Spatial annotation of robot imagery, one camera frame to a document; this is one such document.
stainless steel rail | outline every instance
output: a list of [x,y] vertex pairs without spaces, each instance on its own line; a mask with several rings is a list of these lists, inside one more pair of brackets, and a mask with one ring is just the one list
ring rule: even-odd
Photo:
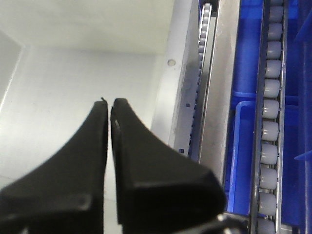
[[223,184],[240,0],[220,0],[199,131],[199,163]]

roller conveyor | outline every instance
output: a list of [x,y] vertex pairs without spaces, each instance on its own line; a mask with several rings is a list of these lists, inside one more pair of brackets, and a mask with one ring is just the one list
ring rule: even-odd
[[[245,217],[250,233],[311,231],[311,5],[200,1],[202,64],[190,145],[171,146],[214,171],[227,194],[227,214]],[[207,36],[202,24],[208,13],[216,23]],[[203,34],[213,37],[205,48]],[[308,153],[297,157],[300,152]]]

blue bin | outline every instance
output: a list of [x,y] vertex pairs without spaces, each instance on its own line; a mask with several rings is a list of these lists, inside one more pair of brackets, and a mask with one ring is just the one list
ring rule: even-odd
[[[226,192],[229,212],[248,215],[262,1],[242,0],[231,109]],[[282,223],[312,234],[312,0],[290,0]]]

white wall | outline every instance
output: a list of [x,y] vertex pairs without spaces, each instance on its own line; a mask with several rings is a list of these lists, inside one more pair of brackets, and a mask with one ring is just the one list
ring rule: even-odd
[[21,47],[0,31],[0,104],[8,88],[20,51]]
[[174,0],[3,0],[0,30],[23,45],[164,54]]

